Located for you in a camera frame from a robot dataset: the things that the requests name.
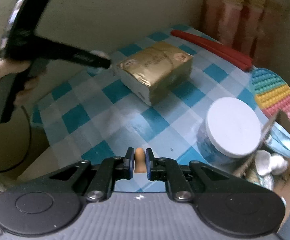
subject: gold wrapped box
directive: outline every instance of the gold wrapped box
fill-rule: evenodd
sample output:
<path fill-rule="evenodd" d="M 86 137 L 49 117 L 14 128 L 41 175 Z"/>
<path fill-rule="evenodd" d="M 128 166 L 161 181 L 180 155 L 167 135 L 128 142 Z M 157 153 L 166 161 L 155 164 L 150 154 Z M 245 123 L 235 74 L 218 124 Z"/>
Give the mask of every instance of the gold wrapped box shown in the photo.
<path fill-rule="evenodd" d="M 160 41 L 118 65 L 122 82 L 152 106 L 188 79 L 193 56 Z"/>

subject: cardboard box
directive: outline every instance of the cardboard box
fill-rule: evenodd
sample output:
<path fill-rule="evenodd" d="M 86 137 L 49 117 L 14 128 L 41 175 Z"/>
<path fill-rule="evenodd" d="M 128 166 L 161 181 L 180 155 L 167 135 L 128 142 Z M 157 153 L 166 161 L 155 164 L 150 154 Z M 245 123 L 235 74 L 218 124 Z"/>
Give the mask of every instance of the cardboard box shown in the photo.
<path fill-rule="evenodd" d="M 264 146 L 264 141 L 269 135 L 271 127 L 274 123 L 277 122 L 281 125 L 288 133 L 290 133 L 290 120 L 288 119 L 287 115 L 283 111 L 279 111 L 275 116 L 273 116 L 267 124 L 262 129 L 262 140 L 260 143 L 259 148 Z M 249 156 L 249 158 L 240 166 L 236 171 L 234 171 L 233 175 L 237 177 L 242 177 L 245 174 L 245 171 L 250 167 L 250 165 L 254 162 L 255 153 Z M 274 184 L 274 192 L 283 197 L 286 201 L 285 207 L 285 217 L 281 226 L 287 220 L 290 215 L 290 159 L 289 167 L 286 172 L 284 172 L 281 176 L 277 177 Z"/>
<path fill-rule="evenodd" d="M 122 61 L 118 75 L 124 85 L 152 106 L 188 79 L 192 59 L 192 55 L 161 41 Z"/>

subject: tablecloth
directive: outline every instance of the tablecloth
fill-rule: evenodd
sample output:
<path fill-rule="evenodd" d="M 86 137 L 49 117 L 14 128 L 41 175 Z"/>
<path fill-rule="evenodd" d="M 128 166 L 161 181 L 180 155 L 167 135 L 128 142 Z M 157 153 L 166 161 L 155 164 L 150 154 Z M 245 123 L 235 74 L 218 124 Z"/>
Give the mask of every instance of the tablecloth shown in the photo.
<path fill-rule="evenodd" d="M 155 32 L 111 54 L 113 64 L 154 44 L 165 41 L 194 56 L 190 78 L 153 107 L 147 106 L 115 75 L 105 70 L 94 75 L 89 68 L 55 88 L 34 108 L 33 121 L 43 125 L 60 166 L 81 159 L 93 164 L 104 158 L 124 156 L 128 147 L 152 148 L 155 157 L 179 164 L 205 162 L 196 144 L 196 133 L 210 105 L 221 97 L 247 103 L 261 124 L 268 120 L 249 89 L 245 73 L 215 54 L 170 35 L 179 29 L 204 38 L 202 32 L 177 25 Z M 163 182 L 149 182 L 146 174 L 116 182 L 116 191 L 165 191 Z"/>

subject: plastic jar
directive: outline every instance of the plastic jar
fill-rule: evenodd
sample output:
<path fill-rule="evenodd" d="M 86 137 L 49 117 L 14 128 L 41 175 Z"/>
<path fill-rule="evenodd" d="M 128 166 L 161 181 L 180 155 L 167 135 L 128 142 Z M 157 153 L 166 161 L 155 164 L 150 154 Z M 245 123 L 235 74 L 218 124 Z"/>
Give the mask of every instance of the plastic jar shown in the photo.
<path fill-rule="evenodd" d="M 220 98 L 209 108 L 197 133 L 197 146 L 211 165 L 232 173 L 261 139 L 255 112 L 236 98 Z"/>

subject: gray ribbed surface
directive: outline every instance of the gray ribbed surface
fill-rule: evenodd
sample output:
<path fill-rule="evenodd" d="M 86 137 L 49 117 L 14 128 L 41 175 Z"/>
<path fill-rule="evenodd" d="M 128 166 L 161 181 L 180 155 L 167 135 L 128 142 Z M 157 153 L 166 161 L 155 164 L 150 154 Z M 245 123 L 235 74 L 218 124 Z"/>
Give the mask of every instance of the gray ribbed surface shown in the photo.
<path fill-rule="evenodd" d="M 0 240 L 25 237 L 4 234 Z M 230 240 L 206 226 L 188 204 L 171 201 L 166 193 L 119 193 L 88 204 L 75 223 L 35 240 Z M 275 235 L 258 240 L 278 240 Z"/>

